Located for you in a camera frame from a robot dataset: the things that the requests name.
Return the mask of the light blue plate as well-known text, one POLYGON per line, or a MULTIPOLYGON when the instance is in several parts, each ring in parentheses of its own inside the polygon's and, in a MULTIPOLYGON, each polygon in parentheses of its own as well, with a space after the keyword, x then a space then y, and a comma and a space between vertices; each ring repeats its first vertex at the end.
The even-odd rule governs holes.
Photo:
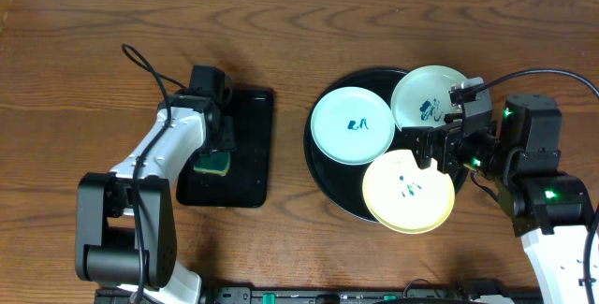
POLYGON ((395 134, 388 104, 360 87, 334 89, 320 98, 309 121, 310 136, 327 158, 359 166, 385 153, 395 134))

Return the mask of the yellow plate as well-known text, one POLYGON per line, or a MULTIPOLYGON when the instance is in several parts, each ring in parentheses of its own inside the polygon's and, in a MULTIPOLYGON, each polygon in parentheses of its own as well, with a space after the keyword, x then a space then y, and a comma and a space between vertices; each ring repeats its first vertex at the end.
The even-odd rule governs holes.
POLYGON ((422 169, 408 150, 386 152, 366 169, 364 202, 374 218, 403 234, 422 234, 440 226, 455 203, 449 175, 430 166, 422 169))

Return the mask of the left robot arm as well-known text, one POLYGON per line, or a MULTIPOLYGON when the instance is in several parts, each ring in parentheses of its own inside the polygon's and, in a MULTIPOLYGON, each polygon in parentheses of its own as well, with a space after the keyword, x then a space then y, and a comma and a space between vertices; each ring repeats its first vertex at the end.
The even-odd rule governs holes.
POLYGON ((77 276, 131 292, 134 303, 196 303, 201 279, 177 260, 171 189, 202 152, 229 149, 229 96, 182 91, 158 106, 140 144, 106 173, 86 173, 77 195, 77 276))

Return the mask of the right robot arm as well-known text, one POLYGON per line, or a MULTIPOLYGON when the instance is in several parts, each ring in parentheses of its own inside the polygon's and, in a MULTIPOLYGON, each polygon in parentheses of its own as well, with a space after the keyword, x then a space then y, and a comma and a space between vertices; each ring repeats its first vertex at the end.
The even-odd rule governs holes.
POLYGON ((421 168, 469 169, 495 183, 496 201, 522 241, 545 302, 596 302, 598 219, 584 183, 558 169, 557 103, 511 94, 499 122, 489 112, 483 117, 406 127, 406 144, 421 168))

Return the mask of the green yellow sponge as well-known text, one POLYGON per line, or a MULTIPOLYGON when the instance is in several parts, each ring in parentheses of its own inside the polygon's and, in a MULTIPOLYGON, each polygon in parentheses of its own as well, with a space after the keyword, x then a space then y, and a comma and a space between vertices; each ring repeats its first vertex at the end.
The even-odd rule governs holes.
POLYGON ((193 165, 198 173, 225 176, 230 168, 229 152, 209 152, 199 156, 193 165))

